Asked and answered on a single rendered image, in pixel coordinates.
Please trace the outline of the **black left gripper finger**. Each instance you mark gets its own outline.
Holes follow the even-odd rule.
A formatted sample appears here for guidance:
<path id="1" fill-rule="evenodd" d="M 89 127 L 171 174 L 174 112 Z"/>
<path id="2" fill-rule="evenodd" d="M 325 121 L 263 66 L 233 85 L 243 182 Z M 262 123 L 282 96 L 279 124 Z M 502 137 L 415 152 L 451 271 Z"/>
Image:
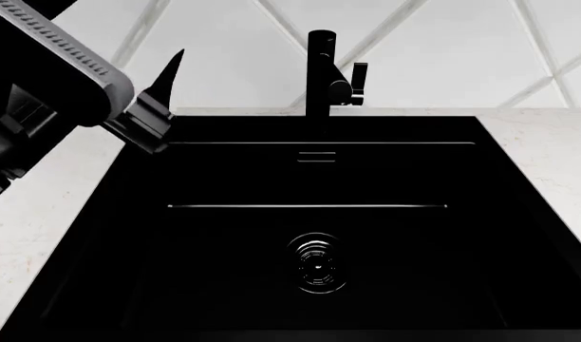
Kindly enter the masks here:
<path id="1" fill-rule="evenodd" d="M 178 68 L 182 61 L 185 49 L 180 50 L 168 62 L 163 71 L 159 74 L 155 82 L 147 87 L 147 94 L 159 102 L 164 107 L 170 105 L 172 87 L 176 79 Z"/>

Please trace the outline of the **black round sink drain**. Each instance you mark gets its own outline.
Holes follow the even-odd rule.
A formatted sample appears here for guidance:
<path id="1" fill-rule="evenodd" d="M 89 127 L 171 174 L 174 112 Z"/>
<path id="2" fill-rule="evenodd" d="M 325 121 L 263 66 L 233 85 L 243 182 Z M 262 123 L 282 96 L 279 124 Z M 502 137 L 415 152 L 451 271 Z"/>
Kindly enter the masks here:
<path id="1" fill-rule="evenodd" d="M 327 233 L 305 233 L 286 247 L 287 269 L 293 284 L 305 293 L 328 295 L 347 284 L 345 247 Z"/>

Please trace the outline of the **black kitchen sink basin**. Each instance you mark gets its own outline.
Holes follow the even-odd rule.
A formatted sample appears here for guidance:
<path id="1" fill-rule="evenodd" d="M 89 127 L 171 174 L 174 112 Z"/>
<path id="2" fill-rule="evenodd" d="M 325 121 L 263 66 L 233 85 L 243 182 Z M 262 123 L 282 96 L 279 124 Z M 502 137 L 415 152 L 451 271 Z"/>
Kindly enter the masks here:
<path id="1" fill-rule="evenodd" d="M 581 243 L 477 119 L 185 116 L 125 147 L 0 342 L 581 342 Z M 286 247 L 345 247 L 296 287 Z"/>

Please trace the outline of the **black sink faucet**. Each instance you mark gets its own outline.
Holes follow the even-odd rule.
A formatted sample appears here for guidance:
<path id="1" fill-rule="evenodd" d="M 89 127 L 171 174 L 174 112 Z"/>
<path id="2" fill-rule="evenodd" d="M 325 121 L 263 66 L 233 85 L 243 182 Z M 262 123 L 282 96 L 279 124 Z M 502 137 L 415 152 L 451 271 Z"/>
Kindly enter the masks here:
<path id="1" fill-rule="evenodd" d="M 332 106 L 360 106 L 365 101 L 368 64 L 356 62 L 347 79 L 334 63 L 336 38 L 335 32 L 322 29 L 308 35 L 305 113 L 315 133 L 327 132 Z"/>

